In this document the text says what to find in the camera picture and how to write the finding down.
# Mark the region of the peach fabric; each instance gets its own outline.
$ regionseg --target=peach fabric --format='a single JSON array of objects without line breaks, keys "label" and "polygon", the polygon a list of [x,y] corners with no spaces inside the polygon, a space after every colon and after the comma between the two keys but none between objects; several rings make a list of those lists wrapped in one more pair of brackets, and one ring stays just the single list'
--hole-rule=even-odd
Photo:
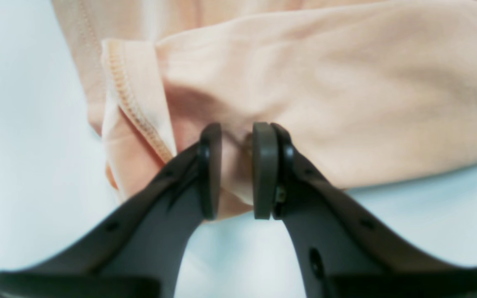
[{"label": "peach fabric", "polygon": [[477,1],[53,0],[121,201],[211,122],[220,218],[251,209],[254,121],[337,187],[477,163]]}]

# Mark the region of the screw hole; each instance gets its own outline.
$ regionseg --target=screw hole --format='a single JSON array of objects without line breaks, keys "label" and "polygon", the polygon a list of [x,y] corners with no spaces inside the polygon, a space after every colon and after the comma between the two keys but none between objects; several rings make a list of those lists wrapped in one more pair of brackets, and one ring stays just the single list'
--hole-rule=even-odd
[{"label": "screw hole", "polygon": [[323,262],[321,260],[320,252],[312,248],[310,249],[310,266],[312,268],[312,272],[314,273],[314,276],[316,278],[321,279],[324,276],[324,271],[323,271]]},{"label": "screw hole", "polygon": [[369,230],[375,230],[375,224],[371,219],[360,219],[360,225]]},{"label": "screw hole", "polygon": [[119,228],[119,223],[118,222],[112,222],[112,223],[108,223],[106,225],[106,231],[108,231],[108,232],[113,232],[113,231],[117,230],[117,228]]}]

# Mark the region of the peach t-shirt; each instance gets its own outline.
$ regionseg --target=peach t-shirt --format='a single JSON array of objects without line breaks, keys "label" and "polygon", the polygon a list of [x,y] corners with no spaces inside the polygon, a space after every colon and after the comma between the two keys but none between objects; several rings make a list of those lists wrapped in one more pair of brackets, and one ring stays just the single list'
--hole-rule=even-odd
[{"label": "peach t-shirt", "polygon": [[251,209],[254,121],[340,188],[477,163],[475,0],[53,0],[124,201],[207,124],[220,218]]}]

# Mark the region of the white surface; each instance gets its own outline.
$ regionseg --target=white surface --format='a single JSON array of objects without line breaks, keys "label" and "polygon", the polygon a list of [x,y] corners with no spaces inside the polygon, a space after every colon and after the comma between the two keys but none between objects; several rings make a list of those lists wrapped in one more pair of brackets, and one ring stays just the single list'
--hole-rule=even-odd
[{"label": "white surface", "polygon": [[[351,193],[419,247],[477,265],[477,166]],[[0,0],[0,269],[42,261],[116,206],[50,2]],[[284,226],[246,214],[195,232],[176,294],[302,298],[304,290]]]}]

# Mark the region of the seam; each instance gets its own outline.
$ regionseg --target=seam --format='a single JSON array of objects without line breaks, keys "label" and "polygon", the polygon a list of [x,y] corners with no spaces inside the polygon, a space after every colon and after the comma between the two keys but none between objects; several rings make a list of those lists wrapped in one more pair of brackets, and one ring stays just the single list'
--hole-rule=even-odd
[{"label": "seam", "polygon": [[146,119],[141,107],[135,100],[134,92],[129,84],[129,78],[125,69],[124,51],[116,43],[108,44],[108,57],[106,60],[110,77],[113,81],[113,89],[120,100],[121,109],[142,133],[147,142],[156,151],[157,155],[167,163],[172,159],[172,153],[165,146],[154,126]]},{"label": "seam", "polygon": [[95,54],[95,57],[92,58],[93,71],[95,72],[96,77],[99,79],[99,84],[101,85],[99,90],[102,93],[101,97],[104,98],[104,78],[102,76],[100,66],[101,47],[99,45],[95,30],[93,30],[93,26],[91,25],[91,21],[89,20],[87,9],[84,5],[83,0],[78,0],[78,10],[80,10],[82,14],[82,22],[80,22],[80,26],[78,26],[78,28],[81,36],[85,40],[89,51]]}]

